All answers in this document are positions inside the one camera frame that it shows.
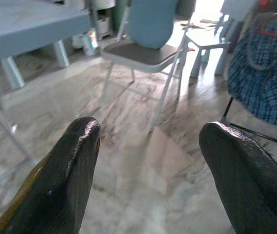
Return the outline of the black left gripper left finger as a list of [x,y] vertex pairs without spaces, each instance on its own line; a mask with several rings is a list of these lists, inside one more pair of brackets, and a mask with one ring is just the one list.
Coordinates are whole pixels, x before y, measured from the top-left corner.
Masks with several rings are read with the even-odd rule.
[[100,149],[100,123],[81,117],[30,171],[0,216],[0,234],[77,234]]

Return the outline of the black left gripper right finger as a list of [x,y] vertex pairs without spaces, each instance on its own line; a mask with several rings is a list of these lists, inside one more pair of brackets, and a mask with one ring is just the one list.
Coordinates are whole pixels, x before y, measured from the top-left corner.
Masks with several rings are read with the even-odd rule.
[[199,146],[237,234],[277,234],[277,162],[253,138],[205,124]]

